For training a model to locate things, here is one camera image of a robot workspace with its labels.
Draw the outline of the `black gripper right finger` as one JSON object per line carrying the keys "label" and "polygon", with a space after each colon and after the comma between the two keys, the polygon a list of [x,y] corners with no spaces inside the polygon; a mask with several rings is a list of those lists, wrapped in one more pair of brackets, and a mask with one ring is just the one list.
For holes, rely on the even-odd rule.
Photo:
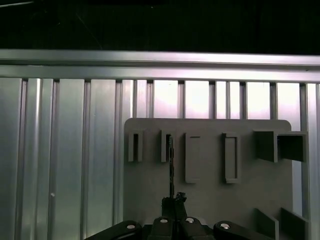
{"label": "black gripper right finger", "polygon": [[184,192],[176,194],[176,220],[179,230],[186,240],[270,240],[251,229],[240,226],[231,221],[219,221],[210,228],[202,224],[199,219],[187,215]]}

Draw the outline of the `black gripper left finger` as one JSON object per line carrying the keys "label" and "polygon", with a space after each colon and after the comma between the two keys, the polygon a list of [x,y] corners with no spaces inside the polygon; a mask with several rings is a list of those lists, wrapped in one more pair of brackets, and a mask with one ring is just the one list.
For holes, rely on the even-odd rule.
{"label": "black gripper left finger", "polygon": [[137,221],[125,220],[102,230],[88,240],[172,240],[175,228],[175,199],[165,197],[161,202],[162,216],[152,224],[140,224]]}

